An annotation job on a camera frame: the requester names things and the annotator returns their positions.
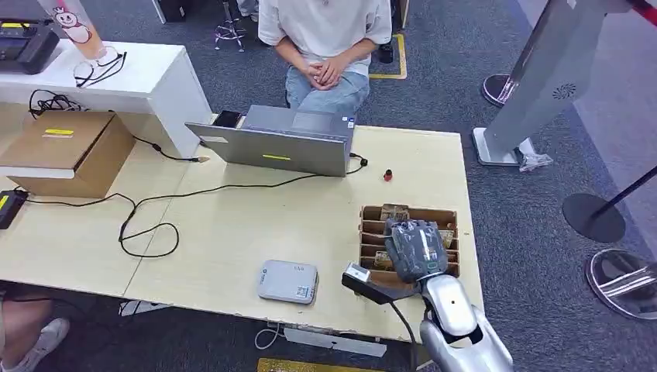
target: stanchion base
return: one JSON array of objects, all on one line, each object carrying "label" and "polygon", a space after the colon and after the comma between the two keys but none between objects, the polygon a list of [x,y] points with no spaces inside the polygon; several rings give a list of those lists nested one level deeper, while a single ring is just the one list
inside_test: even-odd
[{"label": "stanchion base", "polygon": [[581,236],[598,243],[614,243],[625,235],[625,219],[618,209],[611,207],[596,219],[590,218],[605,203],[595,195],[573,194],[563,202],[563,216]]},{"label": "stanchion base", "polygon": [[506,99],[500,100],[499,97],[502,94],[502,89],[507,83],[509,74],[495,74],[491,75],[483,81],[481,85],[481,95],[493,105],[497,107],[504,106]]},{"label": "stanchion base", "polygon": [[600,288],[613,279],[630,274],[648,264],[624,250],[603,250],[596,253],[586,266],[586,279],[589,281],[593,293],[616,312],[620,312],[628,318],[656,320],[657,284],[650,284],[614,297],[605,295]]}]

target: black printer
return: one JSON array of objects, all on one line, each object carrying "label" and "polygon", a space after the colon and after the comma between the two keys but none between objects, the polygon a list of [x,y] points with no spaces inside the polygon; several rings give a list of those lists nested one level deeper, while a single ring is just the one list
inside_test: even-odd
[{"label": "black printer", "polygon": [[0,73],[38,74],[60,41],[52,21],[0,19]]}]

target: laptop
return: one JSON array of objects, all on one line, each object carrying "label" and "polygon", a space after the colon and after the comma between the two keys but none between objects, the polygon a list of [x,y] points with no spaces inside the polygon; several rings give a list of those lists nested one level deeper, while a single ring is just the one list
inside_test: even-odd
[{"label": "laptop", "polygon": [[345,177],[355,119],[252,105],[236,127],[185,123],[226,163]]}]

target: cardboard compartment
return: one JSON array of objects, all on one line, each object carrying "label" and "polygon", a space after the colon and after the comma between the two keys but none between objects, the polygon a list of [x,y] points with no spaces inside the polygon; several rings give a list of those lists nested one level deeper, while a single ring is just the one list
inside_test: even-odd
[{"label": "cardboard compartment", "polygon": [[[456,225],[456,212],[439,209],[420,209],[401,206],[408,209],[408,218],[435,221],[442,232],[452,235],[452,242],[445,247],[447,252],[447,274],[459,277],[459,233]],[[383,206],[366,205],[360,212],[360,266],[371,272],[374,283],[392,288],[409,288],[411,285],[399,280],[394,268],[385,261],[385,214]]]}]

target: jeans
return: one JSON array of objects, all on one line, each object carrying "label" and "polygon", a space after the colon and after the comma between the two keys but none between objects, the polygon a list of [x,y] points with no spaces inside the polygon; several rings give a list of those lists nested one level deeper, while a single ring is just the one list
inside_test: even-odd
[{"label": "jeans", "polygon": [[258,14],[259,5],[258,0],[237,0],[239,12],[245,17],[252,14]]},{"label": "jeans", "polygon": [[335,87],[318,91],[296,67],[290,67],[285,88],[291,109],[354,115],[370,93],[370,78],[343,72]]}]

